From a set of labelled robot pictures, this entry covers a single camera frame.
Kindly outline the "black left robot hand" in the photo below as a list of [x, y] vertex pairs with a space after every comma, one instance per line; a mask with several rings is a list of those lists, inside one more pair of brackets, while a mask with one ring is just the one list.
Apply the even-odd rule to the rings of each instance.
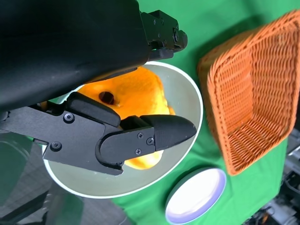
[[0, 128], [46, 145], [43, 158], [122, 174], [128, 159], [196, 134], [176, 115], [121, 120], [75, 91], [182, 51], [178, 21], [136, 0], [3, 0], [0, 3]]

